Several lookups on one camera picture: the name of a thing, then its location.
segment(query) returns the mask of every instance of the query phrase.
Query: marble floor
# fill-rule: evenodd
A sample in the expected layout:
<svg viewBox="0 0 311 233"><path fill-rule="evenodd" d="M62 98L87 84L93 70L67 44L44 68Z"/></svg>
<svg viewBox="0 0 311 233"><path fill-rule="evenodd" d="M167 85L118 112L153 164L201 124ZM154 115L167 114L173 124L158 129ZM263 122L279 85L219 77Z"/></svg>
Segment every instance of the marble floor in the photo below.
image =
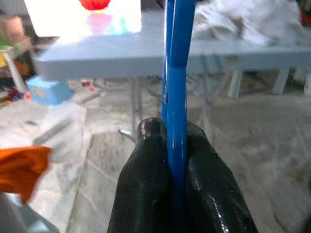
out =
<svg viewBox="0 0 311 233"><path fill-rule="evenodd" d="M201 103L200 97L188 96L188 116L202 126ZM14 104L16 107L0 110L1 147L7 145L8 138L9 145L19 145L20 139L12 139L12 129L18 132L14 136L24 138L22 145L31 145L35 139L40 142L36 130L21 132L31 128L25 127L25 122L44 124L41 116L28 113L8 118L14 115L14 108L20 112L36 110L43 116L53 108L24 100ZM62 153L52 156L51 170L42 178L30 205L61 233L103 233L118 175L134 148L134 143L118 132L130 129L129 93L90 94L78 87L66 104L79 113L78 118L71 114L61 118L71 122L66 138L78 140L80 147L65 156L77 144L65 149L64 143L51 136L54 144L47 145L58 145ZM159 100L143 91L144 117L156 116L159 105ZM233 171L260 233L299 233L311 216L310 116L311 98L300 90L282 96L269 91L248 93L237 100L220 96L211 105L211 143Z"/></svg>

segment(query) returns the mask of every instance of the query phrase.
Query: blue rod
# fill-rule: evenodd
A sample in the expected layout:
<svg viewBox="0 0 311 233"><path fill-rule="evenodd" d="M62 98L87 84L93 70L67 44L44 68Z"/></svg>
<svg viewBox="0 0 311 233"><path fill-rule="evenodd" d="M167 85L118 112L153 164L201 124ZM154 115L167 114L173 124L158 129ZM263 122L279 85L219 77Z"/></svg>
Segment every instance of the blue rod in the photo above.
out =
<svg viewBox="0 0 311 233"><path fill-rule="evenodd" d="M165 1L165 26L164 26L164 66L163 66L163 94L162 94L162 119L167 124L168 104L168 62L170 60L173 16L175 0Z"/></svg>
<svg viewBox="0 0 311 233"><path fill-rule="evenodd" d="M175 0L167 63L168 161L173 176L173 231L186 230L187 94L186 68L196 0Z"/></svg>

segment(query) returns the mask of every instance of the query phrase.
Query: light blue table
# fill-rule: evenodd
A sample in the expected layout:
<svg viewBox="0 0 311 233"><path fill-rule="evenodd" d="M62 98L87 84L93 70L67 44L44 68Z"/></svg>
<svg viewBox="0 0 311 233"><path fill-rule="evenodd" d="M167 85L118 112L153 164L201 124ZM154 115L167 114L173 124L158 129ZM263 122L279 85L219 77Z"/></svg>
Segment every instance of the light blue table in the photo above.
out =
<svg viewBox="0 0 311 233"><path fill-rule="evenodd" d="M72 41L60 38L35 58L35 67L40 75L50 80L129 78L134 88L139 83L137 77L162 75L163 26L163 12L151 11L142 13L141 31L138 33L96 34ZM282 94L289 68L310 63L311 47L261 47L241 39L192 40L187 73L233 71L228 96L236 98L243 70L279 69L272 92ZM140 119L141 96L138 94L135 97L136 93L132 89L132 114L138 112ZM132 128L135 127L135 120L132 119Z"/></svg>

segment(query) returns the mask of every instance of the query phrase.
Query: white cloth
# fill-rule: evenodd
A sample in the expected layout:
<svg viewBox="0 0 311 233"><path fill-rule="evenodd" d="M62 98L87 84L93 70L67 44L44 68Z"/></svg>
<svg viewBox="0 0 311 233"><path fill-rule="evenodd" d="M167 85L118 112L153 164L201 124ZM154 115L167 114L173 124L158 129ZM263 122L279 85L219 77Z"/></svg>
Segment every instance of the white cloth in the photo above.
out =
<svg viewBox="0 0 311 233"><path fill-rule="evenodd" d="M193 37L241 37L262 46L310 45L311 35L300 23L294 0L212 0L195 11Z"/></svg>

